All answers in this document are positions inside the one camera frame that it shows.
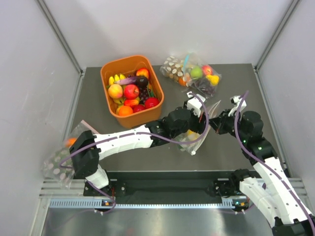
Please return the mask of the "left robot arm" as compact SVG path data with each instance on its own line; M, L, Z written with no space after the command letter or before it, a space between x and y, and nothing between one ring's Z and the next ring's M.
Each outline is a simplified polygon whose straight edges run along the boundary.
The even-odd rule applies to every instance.
M135 129L106 135L84 131L69 149L74 178L86 179L99 194L106 195L112 184L107 172L100 167L100 160L128 150L175 143L175 138L188 130L204 134L209 126L208 118L207 114L196 109L178 107L164 118Z

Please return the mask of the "polka dot zip bag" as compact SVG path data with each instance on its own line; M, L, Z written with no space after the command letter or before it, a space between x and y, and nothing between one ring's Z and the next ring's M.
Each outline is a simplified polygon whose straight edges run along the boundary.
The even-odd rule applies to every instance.
M211 106L206 107L206 111L208 112L209 118L214 118L217 115L220 103L221 103L221 100L219 100L218 102L214 103ZM186 133L181 134L178 137L176 137L175 141L178 141L181 143L194 141L194 143L188 144L188 145L179 144L179 149L181 151L188 152L190 155L195 155L197 150L201 147L201 145L205 141L210 129L211 127L209 126L206 130L206 134L203 136L201 134L188 130Z

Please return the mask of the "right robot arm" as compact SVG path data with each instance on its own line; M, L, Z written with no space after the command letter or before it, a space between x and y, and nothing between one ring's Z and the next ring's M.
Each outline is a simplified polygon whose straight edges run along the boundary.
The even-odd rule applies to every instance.
M241 117L223 111L209 121L217 134L230 134L239 142L243 155L263 179L262 187L249 170L239 169L229 177L230 190L245 194L263 214L275 236L313 236L315 217L297 196L284 173L271 143L263 137L263 121L254 111Z

